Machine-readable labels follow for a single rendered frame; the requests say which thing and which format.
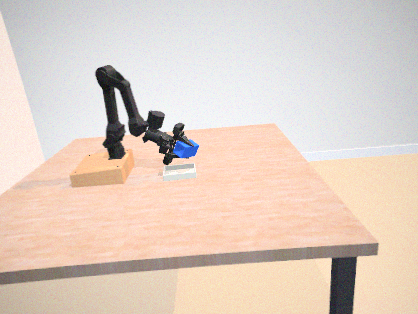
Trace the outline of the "blue square cup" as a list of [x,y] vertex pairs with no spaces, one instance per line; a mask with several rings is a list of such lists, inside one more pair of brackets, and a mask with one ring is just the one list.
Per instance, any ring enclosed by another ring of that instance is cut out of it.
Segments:
[[199,145],[190,140],[194,147],[189,146],[181,141],[177,141],[173,152],[180,158],[193,157],[196,155]]

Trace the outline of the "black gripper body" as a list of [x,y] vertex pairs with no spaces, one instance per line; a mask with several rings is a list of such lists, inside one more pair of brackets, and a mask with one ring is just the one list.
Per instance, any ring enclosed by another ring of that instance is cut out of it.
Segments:
[[[181,133],[181,132],[183,132],[183,129],[184,129],[184,126],[185,126],[185,124],[183,124],[183,123],[177,123],[176,125],[174,125],[174,128],[173,128],[173,131],[172,131],[172,133],[174,134],[174,136],[171,136],[171,135],[169,135],[169,134],[167,134],[167,132],[159,132],[159,134],[158,134],[158,136],[157,136],[157,138],[156,138],[156,141],[155,141],[155,143],[157,144],[158,142],[161,142],[161,139],[160,139],[160,136],[167,136],[167,137],[170,137],[170,138],[172,138],[172,140],[171,140],[171,142],[170,142],[170,147],[169,147],[169,151],[168,151],[168,153],[164,156],[164,159],[163,159],[163,163],[165,164],[165,165],[169,165],[173,160],[170,160],[171,159],[171,156],[172,156],[172,154],[174,153],[173,152],[173,150],[174,150],[174,147],[175,147],[175,144],[176,144],[176,141],[177,141],[177,138],[178,138],[178,135]],[[175,141],[174,141],[175,140]],[[173,147],[172,147],[172,145],[173,145]]]

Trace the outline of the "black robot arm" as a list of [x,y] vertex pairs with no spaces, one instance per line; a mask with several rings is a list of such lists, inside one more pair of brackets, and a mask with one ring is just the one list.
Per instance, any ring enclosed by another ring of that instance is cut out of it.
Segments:
[[[107,126],[105,130],[106,138],[102,145],[107,149],[108,160],[122,159],[127,154],[122,143],[126,129],[125,124],[122,124],[120,119],[118,119],[114,87],[118,89],[123,105],[125,105],[129,118],[130,134],[139,137],[145,132],[145,135],[142,137],[143,142],[146,143],[150,140],[155,143],[159,132],[161,132],[158,129],[162,128],[165,114],[161,111],[150,110],[148,119],[145,121],[138,111],[132,88],[130,88],[130,82],[116,71],[113,66],[106,65],[100,67],[96,70],[95,75],[98,84],[103,90]],[[160,136],[160,139],[161,142],[157,143],[160,146],[159,153],[166,155],[172,138]]]

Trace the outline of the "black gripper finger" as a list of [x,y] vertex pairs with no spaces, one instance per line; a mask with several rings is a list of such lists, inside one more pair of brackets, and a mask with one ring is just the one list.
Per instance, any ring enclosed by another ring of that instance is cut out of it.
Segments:
[[183,143],[185,143],[185,144],[187,144],[187,145],[189,145],[189,146],[194,147],[194,145],[190,142],[190,140],[189,140],[189,139],[186,137],[186,135],[184,134],[184,131],[183,131],[183,132],[181,132],[181,133],[178,135],[177,141],[181,141],[181,142],[183,142]]
[[173,153],[170,160],[173,160],[174,158],[180,158],[180,157],[177,156],[175,153]]

